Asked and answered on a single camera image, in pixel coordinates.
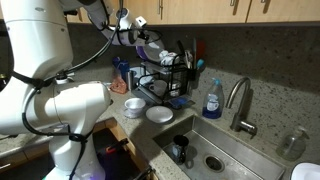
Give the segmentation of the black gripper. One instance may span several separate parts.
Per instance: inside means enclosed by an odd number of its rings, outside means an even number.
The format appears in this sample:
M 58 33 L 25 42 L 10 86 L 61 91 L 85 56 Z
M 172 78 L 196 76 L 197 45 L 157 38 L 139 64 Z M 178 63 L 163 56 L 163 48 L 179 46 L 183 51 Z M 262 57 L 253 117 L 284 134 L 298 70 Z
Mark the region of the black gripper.
M 147 21 L 142 17 L 138 16 L 134 19 L 131 29 L 133 30 L 134 44 L 145 45 L 149 36 L 146 34 L 144 27 L 147 25 Z

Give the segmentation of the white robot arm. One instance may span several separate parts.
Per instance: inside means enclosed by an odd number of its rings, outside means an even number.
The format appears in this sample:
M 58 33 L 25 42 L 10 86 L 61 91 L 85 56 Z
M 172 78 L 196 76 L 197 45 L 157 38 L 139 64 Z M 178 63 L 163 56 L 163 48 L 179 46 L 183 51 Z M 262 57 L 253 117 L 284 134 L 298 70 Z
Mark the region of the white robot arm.
M 109 44 L 142 46 L 147 38 L 139 20 L 129 21 L 121 7 L 117 24 L 109 25 L 112 9 L 103 0 L 1 0 L 14 56 L 9 83 L 0 93 L 0 133 L 31 132 L 49 136 L 55 167 L 45 180 L 105 180 L 92 131 L 108 108 L 110 95 L 99 81 L 70 82 L 73 51 L 65 14 L 78 8 Z

